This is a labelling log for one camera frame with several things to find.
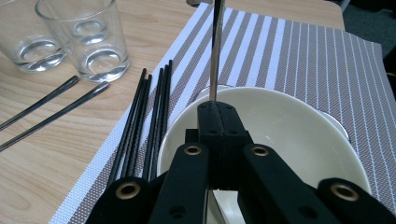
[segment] empty glass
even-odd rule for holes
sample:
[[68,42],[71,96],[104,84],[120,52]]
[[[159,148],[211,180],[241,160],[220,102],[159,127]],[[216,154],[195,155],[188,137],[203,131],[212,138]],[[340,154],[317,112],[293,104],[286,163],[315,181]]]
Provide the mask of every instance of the empty glass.
[[35,12],[86,80],[112,81],[127,70],[130,61],[115,0],[38,0]]
[[64,59],[32,0],[0,0],[0,51],[24,72],[44,71]]

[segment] woven placemat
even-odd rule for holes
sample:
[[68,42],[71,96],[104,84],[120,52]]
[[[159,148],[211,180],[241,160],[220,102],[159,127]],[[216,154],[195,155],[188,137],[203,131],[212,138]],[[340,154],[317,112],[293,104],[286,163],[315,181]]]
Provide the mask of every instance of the woven placemat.
[[[201,4],[152,74],[174,60],[169,124],[208,86],[212,6]],[[372,193],[396,214],[396,103],[381,48],[341,30],[246,13],[224,12],[219,84],[282,91],[338,119],[368,175]],[[153,107],[155,84],[148,100]],[[128,111],[98,150],[51,223],[82,223],[106,186]],[[138,164],[149,133],[145,121]]]

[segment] screw hole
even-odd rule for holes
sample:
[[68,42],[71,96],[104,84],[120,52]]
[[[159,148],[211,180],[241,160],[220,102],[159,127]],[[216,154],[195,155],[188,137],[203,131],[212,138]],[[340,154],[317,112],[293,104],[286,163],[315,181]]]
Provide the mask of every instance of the screw hole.
[[315,209],[308,206],[300,207],[299,212],[303,215],[303,217],[309,219],[316,219],[318,217],[317,211],[315,211]]
[[201,148],[200,147],[186,147],[185,149],[184,149],[184,152],[186,153],[186,154],[188,154],[188,155],[191,155],[191,156],[195,156],[195,155],[198,155],[198,154],[200,154],[201,153]]
[[333,184],[330,187],[333,194],[346,201],[355,202],[359,199],[359,194],[350,186],[344,184]]
[[169,210],[169,215],[173,219],[181,219],[186,215],[186,209],[183,206],[174,206]]
[[139,194],[140,186],[134,182],[122,183],[116,190],[116,196],[122,200],[128,200]]
[[251,150],[256,156],[266,156],[269,153],[269,151],[263,147],[254,147]]

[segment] black chopstick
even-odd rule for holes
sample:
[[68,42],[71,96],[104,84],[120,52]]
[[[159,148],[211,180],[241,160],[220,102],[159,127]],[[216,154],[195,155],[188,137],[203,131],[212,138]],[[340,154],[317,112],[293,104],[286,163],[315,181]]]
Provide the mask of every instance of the black chopstick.
[[113,165],[111,167],[110,176],[108,177],[108,180],[107,180],[107,186],[110,186],[111,183],[113,183],[117,179],[117,172],[120,169],[120,161],[122,159],[122,155],[125,151],[125,148],[128,145],[127,143],[129,141],[129,138],[131,135],[131,131],[132,131],[132,127],[133,127],[132,125],[134,122],[134,115],[136,113],[136,108],[137,108],[137,101],[139,99],[139,95],[142,90],[143,80],[145,79],[146,73],[147,73],[147,69],[144,68],[142,71],[142,74],[140,75],[139,82],[137,84],[136,92],[134,94],[134,100],[132,102],[131,109],[128,114],[128,119],[125,123],[125,128],[122,133],[122,137],[121,137],[121,140],[120,140],[117,152],[116,152],[116,156],[113,161]]
[[91,91],[89,91],[85,95],[81,96],[79,99],[77,99],[72,104],[68,105],[67,107],[65,107],[62,110],[58,111],[57,113],[53,114],[49,118],[44,119],[43,121],[41,121],[40,123],[38,123],[37,125],[35,125],[31,129],[25,131],[24,133],[21,133],[18,136],[12,138],[11,140],[5,142],[3,145],[0,146],[0,152],[3,151],[4,149],[6,149],[7,147],[10,147],[10,146],[14,145],[15,143],[21,141],[23,138],[27,137],[28,135],[30,135],[32,133],[35,133],[39,129],[41,129],[44,126],[48,125],[49,123],[55,121],[56,119],[58,119],[59,117],[65,115],[69,111],[75,109],[79,105],[82,105],[85,102],[91,100],[91,98],[95,97],[96,95],[98,95],[99,93],[104,91],[108,87],[108,85],[109,85],[108,82],[106,82],[106,81],[102,82],[101,84],[99,84],[98,86],[93,88]]
[[157,176],[158,154],[167,128],[171,73],[172,60],[170,60],[169,64],[165,66],[165,69],[160,70],[159,74],[159,76],[162,77],[161,82],[159,79],[156,92],[156,94],[160,94],[158,97],[159,99],[157,99],[159,103],[158,108],[153,108],[153,110],[157,109],[156,116],[154,116],[153,111],[153,117],[151,118],[151,124],[152,122],[155,122],[155,125],[153,130],[151,130],[152,128],[150,126],[151,135],[148,137],[148,146],[146,148],[146,158],[143,168],[143,178],[147,181],[150,181]]
[[129,168],[131,154],[133,153],[133,150],[134,150],[133,149],[134,139],[136,138],[137,125],[139,123],[140,116],[141,116],[140,113],[141,113],[142,107],[143,107],[143,102],[144,102],[143,98],[144,98],[144,94],[146,92],[147,84],[148,84],[148,81],[146,79],[144,79],[142,82],[142,89],[139,92],[139,98],[137,100],[136,111],[135,111],[134,118],[132,121],[132,126],[130,127],[131,131],[129,133],[129,138],[125,142],[125,146],[124,146],[124,150],[125,150],[124,161],[123,161],[123,165],[121,166],[120,177],[127,176],[127,170]]
[[160,73],[158,75],[158,84],[157,90],[155,91],[155,98],[154,98],[154,106],[152,108],[152,115],[151,115],[151,122],[148,131],[148,144],[146,147],[146,155],[145,155],[145,162],[142,172],[142,177],[147,181],[150,181],[150,173],[151,173],[151,160],[152,160],[152,149],[154,146],[154,138],[156,134],[156,125],[157,125],[157,114],[158,114],[158,107],[160,104],[160,97],[161,97],[161,86],[163,85],[163,69],[160,69]]
[[148,105],[148,99],[149,99],[149,89],[150,89],[150,84],[151,84],[151,79],[152,76],[148,76],[146,88],[143,91],[143,97],[142,97],[142,106],[141,110],[139,111],[138,115],[138,122],[136,123],[136,131],[133,135],[134,141],[132,142],[131,148],[132,148],[132,153],[129,158],[129,163],[127,164],[127,170],[126,170],[126,176],[132,176],[134,174],[134,170],[136,168],[137,164],[137,151],[139,149],[139,144],[140,144],[140,137],[142,135],[142,130],[143,130],[143,121],[145,119],[145,114],[146,114],[146,109]]
[[73,76],[73,77],[69,78],[64,84],[62,84],[60,87],[58,87],[54,91],[50,92],[48,95],[43,97],[41,100],[39,100],[36,103],[34,103],[33,105],[27,107],[21,113],[15,115],[11,119],[7,120],[6,122],[0,124],[0,131],[4,130],[6,127],[8,127],[9,125],[13,124],[17,120],[25,117],[26,115],[30,114],[34,110],[38,109],[40,106],[44,105],[48,101],[50,101],[53,98],[57,97],[58,95],[60,95],[64,91],[68,90],[70,87],[72,87],[77,82],[78,82],[78,77],[77,76]]

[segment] white bowl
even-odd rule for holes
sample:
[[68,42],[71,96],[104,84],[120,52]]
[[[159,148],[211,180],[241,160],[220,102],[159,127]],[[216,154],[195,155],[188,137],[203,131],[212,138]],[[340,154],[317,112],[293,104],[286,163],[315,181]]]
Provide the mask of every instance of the white bowl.
[[[254,143],[272,147],[306,184],[317,187],[322,179],[339,177],[371,192],[352,146],[310,105],[285,93],[249,87],[219,91],[217,98],[236,108]],[[169,169],[176,149],[184,144],[185,130],[196,128],[196,107],[207,100],[206,96],[189,105],[168,130],[160,149],[158,174]],[[215,191],[229,223],[244,222],[236,195]],[[215,210],[208,209],[208,218],[216,218]]]

